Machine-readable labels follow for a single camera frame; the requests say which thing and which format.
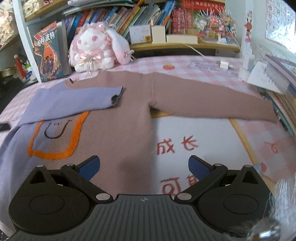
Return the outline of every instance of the stuffed rabbit toy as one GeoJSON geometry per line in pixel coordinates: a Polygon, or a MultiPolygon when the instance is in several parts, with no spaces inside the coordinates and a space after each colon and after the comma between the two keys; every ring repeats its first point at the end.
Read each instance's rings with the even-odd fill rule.
{"type": "Polygon", "coordinates": [[[69,50],[69,62],[77,72],[110,69],[115,62],[127,64],[133,50],[125,38],[105,22],[85,24],[74,37],[69,50]]]}

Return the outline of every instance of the triangular cutout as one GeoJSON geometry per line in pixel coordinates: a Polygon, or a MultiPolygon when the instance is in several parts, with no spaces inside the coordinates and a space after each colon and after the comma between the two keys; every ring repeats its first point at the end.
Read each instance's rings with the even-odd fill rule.
{"type": "Polygon", "coordinates": [[[258,184],[258,181],[254,177],[253,173],[251,171],[247,171],[244,175],[244,178],[242,179],[243,183],[252,183],[252,184],[258,184]]]}
{"type": "Polygon", "coordinates": [[[43,176],[43,173],[39,171],[39,172],[36,172],[30,184],[44,183],[44,182],[45,182],[45,178],[43,176]]]}

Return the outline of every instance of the harry potter book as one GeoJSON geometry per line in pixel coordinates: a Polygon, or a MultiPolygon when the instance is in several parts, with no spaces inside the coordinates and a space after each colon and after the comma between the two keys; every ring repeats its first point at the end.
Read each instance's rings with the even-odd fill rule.
{"type": "Polygon", "coordinates": [[[64,23],[57,25],[56,21],[34,35],[34,51],[42,82],[58,79],[71,73],[69,64],[65,63],[64,59],[61,61],[61,56],[68,56],[68,54],[67,48],[59,46],[63,42],[59,41],[59,38],[67,39],[66,28],[64,23]],[[58,27],[64,28],[64,31],[58,30],[58,27]]]}

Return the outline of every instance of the brown sleeve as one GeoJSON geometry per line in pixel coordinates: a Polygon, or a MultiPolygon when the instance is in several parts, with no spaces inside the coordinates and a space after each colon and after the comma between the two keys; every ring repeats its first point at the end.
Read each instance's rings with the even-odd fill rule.
{"type": "Polygon", "coordinates": [[[278,121],[271,101],[161,73],[153,76],[151,107],[184,117],[278,121]]]}

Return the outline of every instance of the white box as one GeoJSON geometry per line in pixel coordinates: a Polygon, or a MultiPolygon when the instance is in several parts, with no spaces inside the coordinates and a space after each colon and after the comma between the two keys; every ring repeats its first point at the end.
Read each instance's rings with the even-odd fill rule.
{"type": "Polygon", "coordinates": [[[164,26],[151,26],[151,32],[153,44],[162,44],[166,42],[164,26]]]}
{"type": "Polygon", "coordinates": [[[132,44],[151,42],[150,25],[131,26],[129,27],[129,31],[132,44]]]}
{"type": "Polygon", "coordinates": [[[195,35],[167,34],[167,42],[174,44],[198,44],[198,37],[195,35]]]}

